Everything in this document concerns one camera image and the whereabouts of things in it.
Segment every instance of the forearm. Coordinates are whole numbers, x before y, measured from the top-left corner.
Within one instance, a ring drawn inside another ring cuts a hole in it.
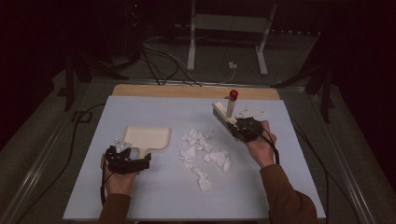
[[[109,194],[99,217],[99,224],[123,224],[126,221],[131,197],[125,194]]]
[[[318,223],[312,200],[294,190],[280,165],[266,166],[260,173],[270,205],[270,217],[275,224]]]

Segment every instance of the red knob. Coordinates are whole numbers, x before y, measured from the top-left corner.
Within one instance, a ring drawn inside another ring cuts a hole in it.
[[[236,90],[230,91],[230,98],[229,98],[229,99],[230,99],[231,101],[235,101],[236,98],[238,98],[238,91],[236,91]]]

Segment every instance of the wrist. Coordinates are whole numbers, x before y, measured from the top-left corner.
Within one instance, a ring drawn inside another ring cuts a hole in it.
[[[274,160],[272,160],[272,159],[263,159],[263,160],[259,160],[257,163],[259,164],[259,166],[260,166],[261,169],[264,168],[264,167],[266,167],[266,166],[274,165],[274,164],[275,164],[275,163],[274,163]]]

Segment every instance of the floor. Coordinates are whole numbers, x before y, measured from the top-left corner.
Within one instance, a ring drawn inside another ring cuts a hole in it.
[[[203,36],[197,42],[195,70],[188,73],[183,63],[187,61],[189,39],[181,36],[167,40],[152,36],[145,41],[147,59],[142,55],[141,60],[119,71],[128,80],[114,80],[92,69],[95,76],[91,83],[77,83],[76,101],[70,112],[64,112],[65,99],[57,96],[64,87],[64,72],[56,76],[53,80],[55,90],[1,151],[0,216],[3,221],[12,220],[4,223],[15,223],[21,215],[20,223],[75,223],[62,217],[103,107],[96,107],[92,111],[92,120],[80,123],[77,129],[72,121],[74,114],[105,103],[119,83],[157,84],[145,61],[152,62],[151,69],[159,82],[177,71],[165,82],[166,85],[268,88],[298,74],[316,42],[315,36],[270,34],[264,50],[269,75],[262,77],[254,54],[257,36],[242,39],[233,42],[227,36]],[[179,67],[172,59],[179,62]],[[115,62],[121,63],[122,59],[115,59]],[[236,68],[229,68],[229,62],[236,63]],[[320,93],[308,95],[304,92],[308,80],[299,80],[279,90],[279,94],[296,121],[295,128],[300,130],[300,127],[309,139],[308,143],[298,135],[322,204],[329,207],[329,223],[395,223],[395,193],[381,173],[339,90],[332,86],[331,122],[328,124],[318,112]],[[49,151],[48,157],[43,156],[46,154],[43,151]],[[39,164],[37,158],[45,162]],[[328,188],[322,164],[332,175]],[[60,172],[60,178],[46,191]],[[31,186],[23,185],[24,180],[30,181]]]

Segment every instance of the white table surface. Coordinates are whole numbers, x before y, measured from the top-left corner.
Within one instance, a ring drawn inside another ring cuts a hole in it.
[[[211,104],[223,99],[160,98],[110,96],[78,175],[64,219],[97,219],[102,210],[99,187],[100,158],[116,138],[122,138],[127,126],[169,127],[167,148],[152,153],[150,168],[134,182],[128,218],[133,220],[246,220],[268,218],[268,202],[262,186],[259,166],[246,147],[225,130],[212,115]],[[295,189],[308,195],[325,217],[312,176],[292,128],[288,111],[281,100],[238,100],[235,111],[251,106],[264,110],[255,119],[267,119],[276,134],[280,164]],[[211,129],[208,142],[231,152],[232,168],[223,173],[198,153],[194,164],[208,174],[213,187],[201,192],[198,177],[179,159],[188,147],[180,138],[189,130]]]

